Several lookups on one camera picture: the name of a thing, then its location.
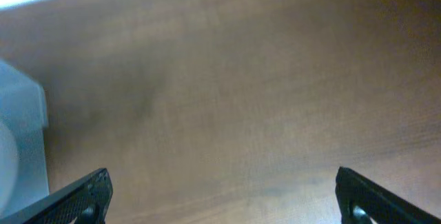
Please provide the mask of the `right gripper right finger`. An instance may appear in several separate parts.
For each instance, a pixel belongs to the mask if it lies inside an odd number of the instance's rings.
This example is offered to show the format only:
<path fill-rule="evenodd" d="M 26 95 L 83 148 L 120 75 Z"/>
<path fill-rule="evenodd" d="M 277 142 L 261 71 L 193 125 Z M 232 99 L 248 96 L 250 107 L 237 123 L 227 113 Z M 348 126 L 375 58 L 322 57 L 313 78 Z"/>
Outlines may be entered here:
<path fill-rule="evenodd" d="M 348 167 L 338 168 L 335 193 L 342 224 L 440 222 L 436 216 Z"/>

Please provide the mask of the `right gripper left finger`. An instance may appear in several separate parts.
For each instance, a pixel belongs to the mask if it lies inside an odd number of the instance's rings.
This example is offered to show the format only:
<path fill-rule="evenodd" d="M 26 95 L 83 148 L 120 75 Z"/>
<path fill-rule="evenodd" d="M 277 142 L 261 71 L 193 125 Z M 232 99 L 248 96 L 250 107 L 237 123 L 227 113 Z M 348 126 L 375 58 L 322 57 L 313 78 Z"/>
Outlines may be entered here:
<path fill-rule="evenodd" d="M 55 224 L 105 222 L 113 195 L 107 169 L 100 168 L 59 191 L 1 219 L 1 224 Z"/>

